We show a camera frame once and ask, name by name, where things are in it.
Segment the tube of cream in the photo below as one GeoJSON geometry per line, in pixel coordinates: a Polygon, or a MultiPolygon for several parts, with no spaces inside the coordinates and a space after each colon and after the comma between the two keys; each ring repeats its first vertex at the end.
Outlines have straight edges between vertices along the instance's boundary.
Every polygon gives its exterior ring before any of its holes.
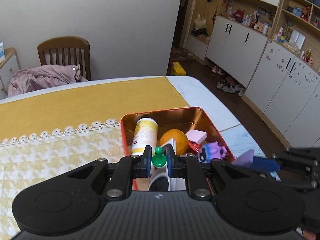
{"type": "Polygon", "coordinates": [[[0,42],[0,63],[3,62],[4,59],[5,59],[5,56],[4,56],[3,42],[0,42]]]}

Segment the doorway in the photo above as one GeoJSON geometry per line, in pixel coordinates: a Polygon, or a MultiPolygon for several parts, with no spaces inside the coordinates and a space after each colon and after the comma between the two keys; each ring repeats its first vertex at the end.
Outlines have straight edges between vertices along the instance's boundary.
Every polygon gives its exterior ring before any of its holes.
{"type": "Polygon", "coordinates": [[[189,0],[180,0],[178,17],[177,17],[176,27],[174,30],[173,41],[172,41],[172,47],[175,47],[175,48],[179,47],[180,45],[182,29],[183,29],[184,19],[186,17],[188,2],[189,0]]]}

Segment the yellow box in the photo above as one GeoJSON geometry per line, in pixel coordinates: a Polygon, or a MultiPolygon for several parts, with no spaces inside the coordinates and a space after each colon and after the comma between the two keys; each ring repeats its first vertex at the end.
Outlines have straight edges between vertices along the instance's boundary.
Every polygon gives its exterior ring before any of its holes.
{"type": "Polygon", "coordinates": [[[185,76],[186,72],[184,71],[180,63],[176,61],[172,63],[172,74],[174,76],[185,76]]]}

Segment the pink sponge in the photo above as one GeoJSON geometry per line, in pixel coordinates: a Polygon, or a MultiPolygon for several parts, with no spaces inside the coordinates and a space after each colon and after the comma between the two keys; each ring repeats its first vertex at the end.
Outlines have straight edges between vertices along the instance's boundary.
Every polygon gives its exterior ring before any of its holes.
{"type": "Polygon", "coordinates": [[[189,141],[200,144],[207,138],[207,133],[191,129],[186,133],[186,136],[189,141]]]}

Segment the hanging bag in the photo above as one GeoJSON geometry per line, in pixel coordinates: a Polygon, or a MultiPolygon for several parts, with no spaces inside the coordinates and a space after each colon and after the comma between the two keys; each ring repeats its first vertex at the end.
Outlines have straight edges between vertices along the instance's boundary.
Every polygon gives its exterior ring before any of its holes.
{"type": "Polygon", "coordinates": [[[202,13],[198,14],[198,19],[194,20],[195,31],[207,28],[207,19],[203,18],[202,13]]]}

